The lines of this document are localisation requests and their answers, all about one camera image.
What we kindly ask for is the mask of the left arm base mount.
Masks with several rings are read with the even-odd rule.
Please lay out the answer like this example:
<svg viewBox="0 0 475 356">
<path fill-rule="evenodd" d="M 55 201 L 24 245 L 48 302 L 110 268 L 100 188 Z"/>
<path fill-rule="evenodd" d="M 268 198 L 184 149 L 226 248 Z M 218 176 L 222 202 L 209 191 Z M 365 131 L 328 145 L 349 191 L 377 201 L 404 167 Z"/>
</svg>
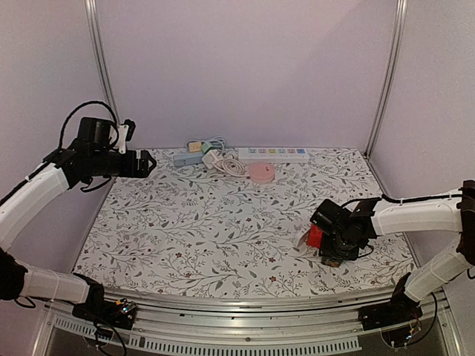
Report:
<svg viewBox="0 0 475 356">
<path fill-rule="evenodd" d="M 132 330 L 137 316 L 137 304 L 127 298 L 116 301 L 105 299 L 104 286 L 89 277 L 73 273 L 84 280 L 88 286 L 88 296 L 84 303 L 75 304 L 72 315 L 79 319 L 110 325 L 114 328 Z"/>
</svg>

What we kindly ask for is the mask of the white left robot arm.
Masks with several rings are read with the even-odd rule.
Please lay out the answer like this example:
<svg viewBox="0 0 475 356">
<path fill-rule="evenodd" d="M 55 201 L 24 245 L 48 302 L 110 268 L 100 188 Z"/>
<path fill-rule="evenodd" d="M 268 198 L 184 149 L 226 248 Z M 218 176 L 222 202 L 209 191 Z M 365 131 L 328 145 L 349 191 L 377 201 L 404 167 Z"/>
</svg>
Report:
<svg viewBox="0 0 475 356">
<path fill-rule="evenodd" d="M 129 150 L 136 124 L 83 117 L 68 147 L 60 139 L 57 148 L 1 199 L 1 300 L 61 300 L 81 306 L 95 322 L 110 316 L 104 287 L 89 277 L 37 268 L 16 260 L 9 249 L 19 233 L 57 197 L 82 185 L 82 192 L 95 191 L 96 177 L 147 178 L 157 162 L 147 150 Z"/>
</svg>

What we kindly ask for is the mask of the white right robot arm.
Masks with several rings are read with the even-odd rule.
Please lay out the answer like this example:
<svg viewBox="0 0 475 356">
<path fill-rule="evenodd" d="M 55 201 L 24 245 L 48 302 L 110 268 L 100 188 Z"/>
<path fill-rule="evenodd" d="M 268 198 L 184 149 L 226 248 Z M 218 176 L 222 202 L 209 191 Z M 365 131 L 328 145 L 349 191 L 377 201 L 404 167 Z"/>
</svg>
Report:
<svg viewBox="0 0 475 356">
<path fill-rule="evenodd" d="M 384 307 L 389 323 L 400 323 L 431 292 L 474 267 L 474 181 L 444 194 L 405 199 L 381 195 L 356 200 L 353 210 L 324 200 L 310 221 L 322 232 L 322 257 L 355 260 L 371 239 L 419 231 L 449 231 L 459 239 L 415 272 L 400 279 Z"/>
</svg>

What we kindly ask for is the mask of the red cube socket adapter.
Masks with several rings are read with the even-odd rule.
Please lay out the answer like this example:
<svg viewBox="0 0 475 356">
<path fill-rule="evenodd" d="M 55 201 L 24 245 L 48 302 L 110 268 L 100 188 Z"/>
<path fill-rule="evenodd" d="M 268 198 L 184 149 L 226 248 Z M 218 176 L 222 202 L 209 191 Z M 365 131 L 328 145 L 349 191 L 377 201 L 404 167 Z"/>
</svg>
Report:
<svg viewBox="0 0 475 356">
<path fill-rule="evenodd" d="M 323 234 L 323 231 L 319 227 L 311 225 L 308 231 L 306 244 L 313 248 L 320 248 Z"/>
</svg>

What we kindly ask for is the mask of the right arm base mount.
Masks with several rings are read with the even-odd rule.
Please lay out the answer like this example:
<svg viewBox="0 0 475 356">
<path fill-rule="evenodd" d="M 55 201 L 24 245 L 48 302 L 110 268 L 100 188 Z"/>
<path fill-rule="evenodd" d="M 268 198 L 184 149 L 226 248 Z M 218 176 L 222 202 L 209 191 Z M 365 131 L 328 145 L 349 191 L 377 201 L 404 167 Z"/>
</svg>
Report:
<svg viewBox="0 0 475 356">
<path fill-rule="evenodd" d="M 415 302 L 404 294 L 409 276 L 410 273 L 407 273 L 397 282 L 389 301 L 358 309 L 358 320 L 363 330 L 384 328 L 422 316 L 420 302 Z"/>
</svg>

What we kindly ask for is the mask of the dark green cube socket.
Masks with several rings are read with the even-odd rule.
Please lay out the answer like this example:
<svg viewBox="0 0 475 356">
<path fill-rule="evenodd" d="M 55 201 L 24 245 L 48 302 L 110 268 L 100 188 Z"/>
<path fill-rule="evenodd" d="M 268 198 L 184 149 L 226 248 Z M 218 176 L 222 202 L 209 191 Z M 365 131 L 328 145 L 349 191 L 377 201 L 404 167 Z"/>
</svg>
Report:
<svg viewBox="0 0 475 356">
<path fill-rule="evenodd" d="M 321 243 L 319 249 L 321 263 L 325 266 L 338 268 L 344 261 L 354 261 L 358 258 L 359 247 L 354 246 L 348 251 L 344 251 L 335 247 L 333 241 Z"/>
</svg>

